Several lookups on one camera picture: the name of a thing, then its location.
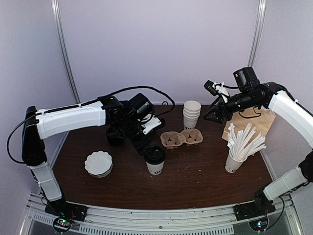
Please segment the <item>cardboard cup carrier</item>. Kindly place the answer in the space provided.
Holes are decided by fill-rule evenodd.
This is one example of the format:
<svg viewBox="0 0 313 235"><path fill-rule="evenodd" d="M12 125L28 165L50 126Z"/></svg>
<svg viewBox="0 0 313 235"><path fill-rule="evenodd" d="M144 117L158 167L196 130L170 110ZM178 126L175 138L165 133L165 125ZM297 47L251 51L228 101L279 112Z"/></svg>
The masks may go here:
<svg viewBox="0 0 313 235"><path fill-rule="evenodd" d="M183 144L187 146L203 142L202 133L198 129L186 129L182 132L164 132L160 135L162 145L167 149L178 148Z"/></svg>

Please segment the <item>brown paper bag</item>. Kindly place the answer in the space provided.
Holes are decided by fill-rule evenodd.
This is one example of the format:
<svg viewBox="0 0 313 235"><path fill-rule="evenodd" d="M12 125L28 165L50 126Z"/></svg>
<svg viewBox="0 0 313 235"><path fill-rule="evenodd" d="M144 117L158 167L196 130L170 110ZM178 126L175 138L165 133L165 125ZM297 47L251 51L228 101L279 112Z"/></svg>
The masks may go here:
<svg viewBox="0 0 313 235"><path fill-rule="evenodd" d="M229 126L231 123L235 125L235 132L244 130L248 123L252 124L252 127L256 127L256 137L260 132L263 135L267 135L270 127L273 124L276 115L273 111L261 108L260 110L256 107L248 108L243 112L236 112L233 114L232 120L227 121L222 134L222 139L227 141L227 134L229 133Z"/></svg>

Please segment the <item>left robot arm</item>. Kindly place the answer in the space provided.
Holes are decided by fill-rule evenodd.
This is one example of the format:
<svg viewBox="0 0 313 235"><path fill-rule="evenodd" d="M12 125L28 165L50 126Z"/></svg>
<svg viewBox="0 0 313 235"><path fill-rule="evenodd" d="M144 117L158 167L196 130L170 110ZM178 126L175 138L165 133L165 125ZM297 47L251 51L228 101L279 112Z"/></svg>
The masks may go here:
<svg viewBox="0 0 313 235"><path fill-rule="evenodd" d="M111 142L128 138L146 163L159 165L165 161L164 150L148 137L154 129L164 126L164 119L155 115L155 108L142 93L130 100L120 101L115 95L120 89L94 100L50 110L37 110L30 106L26 110L22 126L22 160L27 165L43 190L51 209L59 216L66 217L70 206L65 203L64 194L47 162L44 140L76 129L93 126L109 126L107 135Z"/></svg>

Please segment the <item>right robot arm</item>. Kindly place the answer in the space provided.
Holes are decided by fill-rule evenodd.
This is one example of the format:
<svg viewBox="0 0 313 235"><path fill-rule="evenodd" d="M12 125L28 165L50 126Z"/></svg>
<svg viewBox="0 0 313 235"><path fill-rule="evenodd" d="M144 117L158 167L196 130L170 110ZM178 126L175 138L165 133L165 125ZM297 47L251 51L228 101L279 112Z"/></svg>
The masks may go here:
<svg viewBox="0 0 313 235"><path fill-rule="evenodd" d="M252 67L239 69L233 75L240 93L230 97L218 91L218 84L210 80L204 84L204 88L216 96L203 116L205 120L224 123L230 121L235 112L264 107L282 117L312 146L313 115L293 98L286 87L275 82L261 83ZM313 154L309 153L297 167L255 193L255 202L250 210L253 215L261 216L269 209L270 201L312 181Z"/></svg>

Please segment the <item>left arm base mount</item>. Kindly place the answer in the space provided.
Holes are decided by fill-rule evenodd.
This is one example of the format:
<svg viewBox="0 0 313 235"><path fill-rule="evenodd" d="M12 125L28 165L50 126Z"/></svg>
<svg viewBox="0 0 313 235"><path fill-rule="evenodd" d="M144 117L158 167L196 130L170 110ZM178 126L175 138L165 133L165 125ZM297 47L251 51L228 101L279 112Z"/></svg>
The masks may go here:
<svg viewBox="0 0 313 235"><path fill-rule="evenodd" d="M87 210L86 206L68 203L64 198L57 201L46 199L45 212L57 216L52 222L52 227L61 234L69 231L75 221L84 221Z"/></svg>

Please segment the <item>paper cup holding straws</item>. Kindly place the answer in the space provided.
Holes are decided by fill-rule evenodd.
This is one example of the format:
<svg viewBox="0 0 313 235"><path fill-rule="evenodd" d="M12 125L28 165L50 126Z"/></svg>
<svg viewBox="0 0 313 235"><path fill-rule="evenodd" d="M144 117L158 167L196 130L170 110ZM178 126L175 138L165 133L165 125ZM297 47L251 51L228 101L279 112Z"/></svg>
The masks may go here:
<svg viewBox="0 0 313 235"><path fill-rule="evenodd" d="M228 152L228 156L225 162L225 170L228 173L235 173L239 167L247 160L247 156L234 154L231 150Z"/></svg>

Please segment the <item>stack of black lids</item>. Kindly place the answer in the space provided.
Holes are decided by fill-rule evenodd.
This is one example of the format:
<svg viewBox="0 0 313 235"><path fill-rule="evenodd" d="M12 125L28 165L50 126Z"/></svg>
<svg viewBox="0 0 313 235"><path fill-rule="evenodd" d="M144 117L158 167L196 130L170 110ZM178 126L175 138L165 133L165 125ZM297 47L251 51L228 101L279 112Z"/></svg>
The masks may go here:
<svg viewBox="0 0 313 235"><path fill-rule="evenodd" d="M106 130L107 141L110 145L119 146L124 142L124 136L116 128L109 127Z"/></svg>

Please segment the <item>single white paper cup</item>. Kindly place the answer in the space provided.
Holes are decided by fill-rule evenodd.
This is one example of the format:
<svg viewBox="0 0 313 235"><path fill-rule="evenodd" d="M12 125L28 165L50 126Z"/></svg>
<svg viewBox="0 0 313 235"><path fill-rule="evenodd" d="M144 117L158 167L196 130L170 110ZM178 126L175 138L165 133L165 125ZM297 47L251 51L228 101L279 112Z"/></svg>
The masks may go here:
<svg viewBox="0 0 313 235"><path fill-rule="evenodd" d="M151 164L151 163L146 162L146 166L150 174L159 175L163 170L164 161L162 161L159 164Z"/></svg>

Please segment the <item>stack of white paper cups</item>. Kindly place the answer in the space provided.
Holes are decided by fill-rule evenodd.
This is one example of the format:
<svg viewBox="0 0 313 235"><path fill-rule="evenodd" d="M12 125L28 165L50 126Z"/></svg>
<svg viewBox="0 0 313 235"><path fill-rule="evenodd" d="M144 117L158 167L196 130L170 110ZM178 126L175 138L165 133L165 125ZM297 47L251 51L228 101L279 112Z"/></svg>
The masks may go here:
<svg viewBox="0 0 313 235"><path fill-rule="evenodd" d="M189 100L183 106L183 127L193 129L196 127L198 118L201 114L201 104L194 100Z"/></svg>

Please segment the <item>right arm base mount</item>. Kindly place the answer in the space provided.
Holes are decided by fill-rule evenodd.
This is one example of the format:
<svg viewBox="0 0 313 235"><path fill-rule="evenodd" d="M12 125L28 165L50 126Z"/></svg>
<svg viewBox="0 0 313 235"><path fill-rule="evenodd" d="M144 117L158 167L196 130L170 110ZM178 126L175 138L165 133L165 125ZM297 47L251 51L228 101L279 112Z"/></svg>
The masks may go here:
<svg viewBox="0 0 313 235"><path fill-rule="evenodd" d="M238 203L234 207L237 221L247 220L254 232L265 232L269 228L268 214L275 212L272 200L255 198L253 202Z"/></svg>

